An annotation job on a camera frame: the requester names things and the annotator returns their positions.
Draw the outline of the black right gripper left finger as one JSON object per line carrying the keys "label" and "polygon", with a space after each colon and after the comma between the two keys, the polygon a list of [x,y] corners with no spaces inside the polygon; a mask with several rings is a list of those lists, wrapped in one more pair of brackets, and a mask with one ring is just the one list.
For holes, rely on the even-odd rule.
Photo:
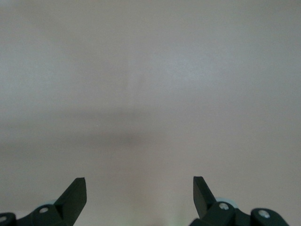
{"label": "black right gripper left finger", "polygon": [[53,204],[44,204],[23,218],[13,212],[0,214],[2,226],[72,226],[87,203],[85,178],[76,178]]}

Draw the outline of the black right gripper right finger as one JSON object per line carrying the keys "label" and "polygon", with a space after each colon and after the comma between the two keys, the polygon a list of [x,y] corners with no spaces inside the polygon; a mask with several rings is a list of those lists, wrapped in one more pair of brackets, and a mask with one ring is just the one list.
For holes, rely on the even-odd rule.
{"label": "black right gripper right finger", "polygon": [[277,212],[256,208],[248,215],[230,202],[217,201],[203,177],[193,178],[193,201],[199,218],[191,226],[287,226]]}

